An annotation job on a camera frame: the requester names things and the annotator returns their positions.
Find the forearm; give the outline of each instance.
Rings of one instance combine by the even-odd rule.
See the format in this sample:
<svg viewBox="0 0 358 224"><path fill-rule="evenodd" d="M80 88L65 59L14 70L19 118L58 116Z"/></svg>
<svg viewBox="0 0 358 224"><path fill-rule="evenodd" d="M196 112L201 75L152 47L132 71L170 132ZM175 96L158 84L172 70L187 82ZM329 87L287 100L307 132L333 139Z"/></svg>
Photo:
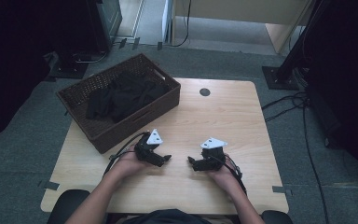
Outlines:
<svg viewBox="0 0 358 224"><path fill-rule="evenodd" d="M118 175L107 173L100 184L75 210L66 223L101 224L112 194L116 190L119 182L120 178Z"/></svg>
<svg viewBox="0 0 358 224"><path fill-rule="evenodd" d="M231 185L227 193L234 202L241 224L264 223L238 183Z"/></svg>

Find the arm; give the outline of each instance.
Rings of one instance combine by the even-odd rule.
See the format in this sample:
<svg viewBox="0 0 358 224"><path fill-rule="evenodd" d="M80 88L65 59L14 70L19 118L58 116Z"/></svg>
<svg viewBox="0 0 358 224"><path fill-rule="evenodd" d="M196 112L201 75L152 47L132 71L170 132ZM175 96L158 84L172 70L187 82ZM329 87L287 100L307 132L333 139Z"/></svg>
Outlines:
<svg viewBox="0 0 358 224"><path fill-rule="evenodd" d="M226 164L233 168L228 159L226 159ZM243 192L240 184L226 166L222 166L218 171L208 171L207 174L228 194L232 202L234 202L238 217L242 224L264 223L260 215L255 211L255 208L252 206L246 194Z"/></svg>
<svg viewBox="0 0 358 224"><path fill-rule="evenodd" d="M133 146L129 153L124 154L103 177L95 190L75 210L66 223L102 223L104 214L113 193L116 191L121 180L144 169L148 164L138 161L133 152Z"/></svg>

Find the grey carpet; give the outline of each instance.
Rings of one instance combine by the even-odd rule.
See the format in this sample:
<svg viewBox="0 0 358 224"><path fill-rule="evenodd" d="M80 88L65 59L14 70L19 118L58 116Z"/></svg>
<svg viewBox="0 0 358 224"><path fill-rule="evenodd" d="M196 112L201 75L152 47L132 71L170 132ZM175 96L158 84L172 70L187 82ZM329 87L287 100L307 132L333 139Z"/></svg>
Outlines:
<svg viewBox="0 0 358 224"><path fill-rule="evenodd" d="M269 90L262 65L279 66L284 58L238 52L139 46L115 46L86 76L96 74L132 55L144 53L173 77L253 81L260 104L295 91ZM0 133L0 223L46 223L49 213L40 209L44 191L37 185L54 169L71 118L55 92L76 80L42 82ZM265 118L291 106L283 102L268 108ZM345 150L324 147L324 134L311 108L306 110L311 155L321 179L330 223L358 223L358 161ZM305 146L302 110L268 122L268 133L287 195L289 215L295 223L324 223L321 196Z"/></svg>

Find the basket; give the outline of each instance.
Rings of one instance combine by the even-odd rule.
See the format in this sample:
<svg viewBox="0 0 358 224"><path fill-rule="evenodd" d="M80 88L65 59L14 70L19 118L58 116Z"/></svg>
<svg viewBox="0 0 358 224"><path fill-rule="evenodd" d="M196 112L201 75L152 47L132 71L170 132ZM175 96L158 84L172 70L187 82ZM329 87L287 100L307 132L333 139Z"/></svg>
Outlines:
<svg viewBox="0 0 358 224"><path fill-rule="evenodd" d="M135 76L145 76L147 80L167 85L169 90L151 104L144 106L118 123L114 123L111 118L87 119L86 112L90 93L99 88L105 88L123 71L130 72ZM58 91L57 95L87 138L103 154L149 122L179 105L180 88L181 85L177 81L141 53Z"/></svg>

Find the desk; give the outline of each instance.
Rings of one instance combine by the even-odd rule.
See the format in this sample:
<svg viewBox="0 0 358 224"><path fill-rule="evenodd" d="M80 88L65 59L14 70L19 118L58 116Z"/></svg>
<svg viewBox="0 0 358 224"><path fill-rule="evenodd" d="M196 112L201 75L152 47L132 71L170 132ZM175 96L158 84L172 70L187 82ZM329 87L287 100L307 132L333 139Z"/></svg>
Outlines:
<svg viewBox="0 0 358 224"><path fill-rule="evenodd" d="M139 130L157 128L164 142L155 152L171 154L172 158L161 168L146 169L125 179L107 211L149 213L178 208L190 214L236 214L225 192L205 173L194 172L187 161L187 156L200 160L200 144L214 137L228 142L224 151L240 166L257 212L288 212L285 195L272 192L272 186L279 187L282 182L255 85L248 81L176 80L182 85L179 106ZM202 88L211 94L201 96ZM50 179L61 185L58 190L46 190L42 210L51 211L68 189L92 191L102 178L109 156L130 138L101 155L72 122Z"/></svg>
<svg viewBox="0 0 358 224"><path fill-rule="evenodd" d="M175 17L187 17L188 3L189 0L167 0L172 8L167 15L172 20L173 44ZM265 23L275 51L280 53L297 26L305 24L303 20L308 19L312 6L312 0L193 0L190 17Z"/></svg>

